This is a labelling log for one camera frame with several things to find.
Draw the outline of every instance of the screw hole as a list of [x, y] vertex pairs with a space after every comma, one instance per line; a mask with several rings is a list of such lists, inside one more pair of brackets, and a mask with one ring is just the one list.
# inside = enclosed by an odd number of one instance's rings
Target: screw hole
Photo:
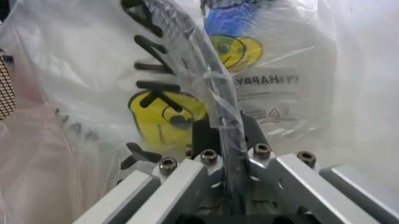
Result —
[[169, 165], [172, 165], [172, 164], [173, 164], [173, 161], [170, 160], [170, 159], [166, 159], [166, 160], [164, 160], [164, 161], [162, 162], [162, 164], [164, 164], [165, 166], [169, 166]]
[[307, 158], [307, 159], [311, 159], [312, 158], [312, 155], [310, 155], [309, 153], [303, 153], [302, 156]]
[[277, 202], [271, 202], [272, 204], [273, 204], [273, 206], [275, 207], [275, 208], [277, 208], [278, 207], [278, 204], [277, 204]]
[[205, 151], [204, 154], [205, 154], [206, 156], [212, 156], [212, 155], [214, 155], [213, 151], [211, 151], [211, 150]]
[[261, 150], [266, 150], [267, 146], [266, 145], [259, 145], [258, 148], [261, 149]]

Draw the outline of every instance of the metal machine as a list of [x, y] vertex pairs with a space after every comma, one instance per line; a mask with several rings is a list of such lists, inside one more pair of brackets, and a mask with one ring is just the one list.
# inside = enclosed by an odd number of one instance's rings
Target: metal machine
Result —
[[351, 166], [320, 168], [305, 151], [276, 156], [267, 142], [248, 150], [245, 214], [231, 214], [222, 157], [196, 147], [187, 146], [181, 163], [137, 161], [138, 169], [74, 224], [399, 223], [399, 200]]
[[[189, 15], [168, 0], [122, 0], [121, 6], [169, 46], [136, 36], [136, 43], [161, 63], [136, 63], [136, 69], [178, 77], [209, 72], [196, 80], [206, 79], [214, 95], [238, 108], [233, 88], [220, 75], [225, 69]], [[165, 92], [179, 88], [144, 84], [156, 96], [149, 103], [161, 98], [171, 108], [176, 105]], [[220, 102], [215, 102], [214, 110], [224, 128], [211, 128], [207, 116], [191, 119], [192, 140], [182, 162], [161, 159], [129, 143], [132, 156], [121, 169], [135, 166], [135, 171], [74, 224], [399, 223], [399, 200], [352, 167], [321, 168], [310, 152], [276, 156], [256, 120], [241, 114], [242, 133], [236, 114]]]

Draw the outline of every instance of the black letter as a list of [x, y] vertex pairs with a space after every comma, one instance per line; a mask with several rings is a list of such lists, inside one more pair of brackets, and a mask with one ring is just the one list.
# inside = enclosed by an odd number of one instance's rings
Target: black letter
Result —
[[269, 84], [269, 81], [267, 81], [266, 76], [262, 76], [262, 84], [263, 83]]
[[252, 82], [260, 84], [258, 76], [252, 77]]

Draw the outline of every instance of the clear plastic bag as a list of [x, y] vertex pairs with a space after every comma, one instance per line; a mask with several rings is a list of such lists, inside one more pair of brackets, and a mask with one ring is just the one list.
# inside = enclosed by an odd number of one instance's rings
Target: clear plastic bag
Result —
[[[233, 82], [205, 31], [172, 1], [146, 1], [162, 12], [154, 26], [141, 26], [131, 2], [137, 1], [20, 1], [2, 27], [16, 94], [14, 113], [0, 123], [7, 222], [70, 223], [131, 172], [121, 170], [131, 155], [127, 143], [183, 158], [192, 122], [206, 114], [220, 130], [224, 154], [233, 155], [225, 159], [230, 194], [244, 184]], [[153, 27], [163, 29], [163, 38]], [[155, 57], [166, 62], [156, 66], [162, 72], [145, 69], [155, 61], [148, 46], [167, 49]], [[138, 80], [181, 91], [141, 90]]]
[[[324, 47], [331, 47], [324, 37], [331, 29], [318, 20], [319, 14], [329, 18], [328, 10], [323, 14], [318, 9], [323, 2], [277, 0], [260, 5], [253, 23], [246, 22], [252, 28], [243, 30], [274, 43], [253, 67], [243, 64], [233, 77], [212, 47], [215, 39], [205, 35], [207, 21], [200, 7], [180, 4], [191, 18], [171, 0], [146, 0], [156, 15], [148, 23], [143, 8], [132, 2], [139, 1], [19, 1], [0, 30], [0, 48], [15, 61], [11, 77], [16, 109], [0, 123], [0, 186], [8, 222], [70, 223], [131, 171], [121, 170], [131, 155], [126, 143], [182, 158], [190, 125], [206, 114], [220, 132], [227, 196], [239, 207], [246, 185], [246, 147], [237, 94], [249, 115], [256, 116], [251, 114], [254, 107], [269, 106], [269, 101], [297, 106], [296, 122], [262, 124], [271, 136], [293, 131], [300, 135], [327, 120], [319, 118], [328, 108], [331, 83], [326, 80], [331, 74], [325, 71], [333, 72], [334, 57], [320, 56]], [[296, 39], [287, 37], [291, 29], [297, 30]], [[323, 66], [309, 66], [325, 61]], [[264, 69], [286, 76], [285, 82], [287, 76], [293, 76], [290, 82], [295, 83], [296, 76], [301, 76], [298, 83], [307, 82], [289, 87], [293, 98], [283, 94], [246, 104], [242, 98], [248, 87], [237, 86], [236, 94], [234, 80], [243, 76], [245, 84], [245, 72]], [[143, 90], [139, 80], [178, 85], [180, 91]], [[145, 98], [156, 105], [143, 106]], [[179, 109], [168, 98], [189, 106]], [[282, 117], [282, 110], [276, 110]]]
[[334, 89], [336, 37], [326, 1], [207, 1], [204, 8], [244, 113], [278, 154], [314, 148], [328, 128]]

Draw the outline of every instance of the black plastic part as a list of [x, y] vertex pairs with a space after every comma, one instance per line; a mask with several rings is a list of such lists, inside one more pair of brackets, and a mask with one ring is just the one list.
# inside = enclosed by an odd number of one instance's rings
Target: black plastic part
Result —
[[[254, 147], [257, 143], [268, 144], [257, 120], [241, 113], [244, 124], [245, 141], [247, 149]], [[213, 149], [221, 155], [219, 131], [211, 128], [208, 117], [194, 122], [192, 126], [192, 159], [205, 149]]]
[[9, 13], [10, 3], [8, 2], [8, 0], [0, 0], [0, 20], [6, 20]]
[[206, 116], [192, 125], [192, 159], [209, 148], [221, 155], [219, 131], [210, 127], [209, 118]]
[[268, 144], [266, 137], [255, 118], [249, 117], [241, 113], [242, 122], [244, 124], [245, 142], [247, 148], [250, 149], [258, 143]]
[[176, 224], [314, 224], [299, 215], [233, 215], [233, 216], [186, 216]]

